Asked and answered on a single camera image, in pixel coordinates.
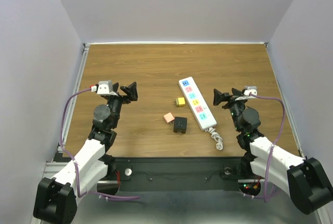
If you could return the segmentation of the white power strip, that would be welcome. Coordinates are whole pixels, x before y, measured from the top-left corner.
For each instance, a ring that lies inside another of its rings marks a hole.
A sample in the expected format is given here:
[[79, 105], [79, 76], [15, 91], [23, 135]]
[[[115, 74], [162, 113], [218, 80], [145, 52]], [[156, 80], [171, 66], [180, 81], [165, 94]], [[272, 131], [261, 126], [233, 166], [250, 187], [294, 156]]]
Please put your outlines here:
[[194, 79], [192, 77], [187, 77], [179, 80], [178, 84], [200, 129], [206, 131], [211, 127], [215, 127], [217, 122]]

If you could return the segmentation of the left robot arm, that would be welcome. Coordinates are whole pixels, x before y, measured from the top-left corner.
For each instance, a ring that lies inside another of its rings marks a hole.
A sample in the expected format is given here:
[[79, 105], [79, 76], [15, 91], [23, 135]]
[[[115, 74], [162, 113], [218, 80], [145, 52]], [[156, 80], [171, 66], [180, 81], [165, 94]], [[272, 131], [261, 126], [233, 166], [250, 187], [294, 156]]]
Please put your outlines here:
[[100, 179], [119, 179], [115, 158], [107, 154], [117, 136], [114, 129], [120, 119], [123, 104], [138, 100], [137, 84], [120, 86], [112, 81], [100, 81], [88, 91], [106, 99], [93, 113], [92, 129], [76, 155], [64, 148], [63, 136], [59, 145], [70, 157], [67, 165], [51, 178], [44, 177], [37, 186], [33, 217], [48, 223], [72, 223], [82, 198], [97, 195], [107, 201], [135, 201], [137, 196], [116, 196], [92, 188]]

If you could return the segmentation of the yellow plug adapter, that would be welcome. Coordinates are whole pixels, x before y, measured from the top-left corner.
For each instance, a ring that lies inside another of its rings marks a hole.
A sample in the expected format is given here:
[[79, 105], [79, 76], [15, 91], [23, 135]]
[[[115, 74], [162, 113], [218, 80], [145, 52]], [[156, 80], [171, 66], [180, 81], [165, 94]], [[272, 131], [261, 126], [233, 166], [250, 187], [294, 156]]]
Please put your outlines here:
[[174, 99], [173, 104], [176, 107], [184, 107], [186, 105], [186, 100], [184, 97], [177, 97]]

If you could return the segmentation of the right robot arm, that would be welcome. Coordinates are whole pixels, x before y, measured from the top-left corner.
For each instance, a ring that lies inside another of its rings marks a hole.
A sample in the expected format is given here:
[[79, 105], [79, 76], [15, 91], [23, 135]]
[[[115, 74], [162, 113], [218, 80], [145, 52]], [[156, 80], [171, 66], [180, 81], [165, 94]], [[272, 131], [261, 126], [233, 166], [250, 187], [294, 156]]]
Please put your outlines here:
[[332, 201], [332, 185], [320, 161], [296, 156], [271, 142], [260, 131], [260, 115], [246, 106], [249, 99], [257, 97], [256, 87], [232, 89], [222, 93], [214, 89], [213, 104], [224, 102], [223, 109], [230, 111], [238, 144], [245, 150], [239, 165], [245, 177], [264, 178], [289, 195], [295, 207], [310, 214]]

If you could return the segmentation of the pink plug adapter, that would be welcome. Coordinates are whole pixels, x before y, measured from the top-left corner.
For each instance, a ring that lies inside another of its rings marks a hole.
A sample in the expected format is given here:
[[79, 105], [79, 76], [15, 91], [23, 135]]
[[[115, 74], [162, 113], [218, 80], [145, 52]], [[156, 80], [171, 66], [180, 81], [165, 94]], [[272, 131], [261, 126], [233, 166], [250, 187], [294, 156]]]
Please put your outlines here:
[[175, 117], [174, 117], [174, 115], [173, 115], [171, 112], [165, 114], [165, 115], [163, 116], [163, 119], [165, 120], [165, 122], [166, 122], [167, 124], [173, 124], [174, 121], [175, 121]]

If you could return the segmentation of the black cube socket adapter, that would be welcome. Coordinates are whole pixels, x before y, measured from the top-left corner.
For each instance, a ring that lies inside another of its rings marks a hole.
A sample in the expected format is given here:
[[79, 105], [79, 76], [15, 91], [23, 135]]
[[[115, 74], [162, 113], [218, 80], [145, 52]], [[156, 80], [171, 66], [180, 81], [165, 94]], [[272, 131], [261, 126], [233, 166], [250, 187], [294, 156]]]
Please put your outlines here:
[[187, 130], [187, 118], [176, 116], [174, 119], [173, 132], [185, 134]]

